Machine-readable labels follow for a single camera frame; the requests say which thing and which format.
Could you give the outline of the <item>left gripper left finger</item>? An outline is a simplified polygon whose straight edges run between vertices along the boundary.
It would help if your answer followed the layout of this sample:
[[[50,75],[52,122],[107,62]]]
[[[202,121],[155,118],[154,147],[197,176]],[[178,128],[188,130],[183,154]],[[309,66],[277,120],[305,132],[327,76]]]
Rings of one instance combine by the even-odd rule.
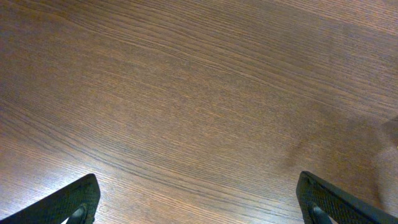
[[[100,201],[94,174],[87,174],[64,188],[1,220],[1,223],[92,224]]]

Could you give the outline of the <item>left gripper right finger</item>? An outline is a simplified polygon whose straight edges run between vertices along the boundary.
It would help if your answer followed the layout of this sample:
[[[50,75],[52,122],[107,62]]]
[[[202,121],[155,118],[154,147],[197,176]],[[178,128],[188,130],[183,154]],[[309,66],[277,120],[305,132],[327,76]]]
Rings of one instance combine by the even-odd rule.
[[[397,218],[308,171],[302,171],[296,195],[305,224],[397,223]]]

